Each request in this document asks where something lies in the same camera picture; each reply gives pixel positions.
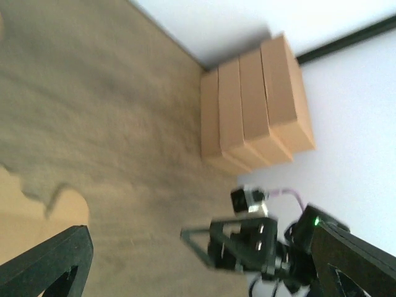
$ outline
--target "white wall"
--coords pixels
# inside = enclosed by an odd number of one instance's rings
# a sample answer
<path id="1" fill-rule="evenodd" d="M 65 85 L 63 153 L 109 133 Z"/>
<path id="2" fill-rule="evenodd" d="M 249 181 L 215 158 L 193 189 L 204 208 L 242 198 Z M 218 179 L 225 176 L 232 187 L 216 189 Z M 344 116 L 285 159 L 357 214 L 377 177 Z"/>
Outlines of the white wall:
<path id="1" fill-rule="evenodd" d="M 203 65 L 285 32 L 296 54 L 396 12 L 394 0 L 130 0 Z"/>
<path id="2" fill-rule="evenodd" d="M 396 256 L 396 31 L 303 66 L 317 150 L 294 163 L 240 176 L 288 186 Z M 268 203 L 280 233 L 300 211 L 292 197 Z M 256 296 L 270 296 L 263 286 Z M 289 296 L 282 288 L 279 297 Z"/>

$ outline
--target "wire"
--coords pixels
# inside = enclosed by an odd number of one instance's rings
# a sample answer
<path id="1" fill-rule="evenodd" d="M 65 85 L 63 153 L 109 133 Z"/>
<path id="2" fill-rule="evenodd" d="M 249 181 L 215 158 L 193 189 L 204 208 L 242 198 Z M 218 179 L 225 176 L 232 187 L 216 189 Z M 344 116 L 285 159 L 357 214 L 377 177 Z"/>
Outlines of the wire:
<path id="1" fill-rule="evenodd" d="M 260 280 L 261 278 L 261 273 L 258 273 L 252 280 L 252 282 L 249 285 L 249 297 L 253 297 L 253 289 L 256 285 L 256 283 Z M 279 288 L 279 278 L 277 278 L 277 280 L 275 281 L 275 286 L 272 290 L 272 297 L 275 297 L 277 295 L 278 292 L 278 288 Z"/>
<path id="2" fill-rule="evenodd" d="M 280 196 L 283 194 L 293 195 L 295 197 L 295 199 L 297 200 L 298 205 L 301 208 L 301 211 L 304 212 L 305 206 L 304 206 L 303 200 L 301 199 L 301 196 L 298 194 L 298 192 L 296 190 L 286 187 L 283 189 L 276 189 L 276 190 L 269 191 L 269 197 L 277 197 L 277 196 Z"/>
<path id="3" fill-rule="evenodd" d="M 261 273 L 258 273 L 252 280 L 252 282 L 249 285 L 249 297 L 253 297 L 253 289 L 256 283 L 260 280 L 261 278 Z"/>

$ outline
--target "cardboard box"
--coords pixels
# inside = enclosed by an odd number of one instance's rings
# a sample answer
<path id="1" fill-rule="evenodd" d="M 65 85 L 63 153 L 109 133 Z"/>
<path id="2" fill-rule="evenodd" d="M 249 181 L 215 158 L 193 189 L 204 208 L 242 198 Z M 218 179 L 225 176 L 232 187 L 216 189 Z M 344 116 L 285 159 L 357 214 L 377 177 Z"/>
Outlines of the cardboard box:
<path id="1" fill-rule="evenodd" d="M 291 152 L 270 128 L 260 49 L 240 56 L 239 68 L 245 141 L 270 165 L 292 161 Z"/>
<path id="2" fill-rule="evenodd" d="M 249 168 L 269 165 L 267 160 L 244 140 L 239 59 L 218 68 L 220 147 Z"/>
<path id="3" fill-rule="evenodd" d="M 248 166 L 222 152 L 220 148 L 217 69 L 202 76 L 200 91 L 202 159 L 233 175 L 250 172 Z"/>
<path id="4" fill-rule="evenodd" d="M 261 44 L 270 127 L 291 152 L 315 148 L 298 61 L 281 35 Z"/>

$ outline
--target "screw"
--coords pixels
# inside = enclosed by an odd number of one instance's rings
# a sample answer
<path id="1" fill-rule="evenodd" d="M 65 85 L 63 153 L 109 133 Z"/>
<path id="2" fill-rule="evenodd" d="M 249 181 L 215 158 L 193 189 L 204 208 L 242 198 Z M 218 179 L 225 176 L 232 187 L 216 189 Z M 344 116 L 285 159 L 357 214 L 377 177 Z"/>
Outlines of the screw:
<path id="1" fill-rule="evenodd" d="M 261 242 L 261 241 L 258 241 L 258 242 L 256 243 L 256 250 L 257 250 L 257 251 L 260 251 L 260 250 L 261 250 L 261 245 L 262 245 L 262 242 Z"/>

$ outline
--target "wooden floor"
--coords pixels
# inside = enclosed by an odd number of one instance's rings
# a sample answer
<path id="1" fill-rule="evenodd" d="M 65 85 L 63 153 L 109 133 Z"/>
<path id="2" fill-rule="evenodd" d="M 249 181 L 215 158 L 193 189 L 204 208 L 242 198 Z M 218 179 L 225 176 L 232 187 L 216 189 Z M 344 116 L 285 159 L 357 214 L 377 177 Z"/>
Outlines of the wooden floor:
<path id="1" fill-rule="evenodd" d="M 232 216 L 199 158 L 201 67 L 125 0 L 1 0 L 0 163 L 50 204 L 71 186 L 95 246 L 84 296 L 245 296 L 182 226 Z"/>

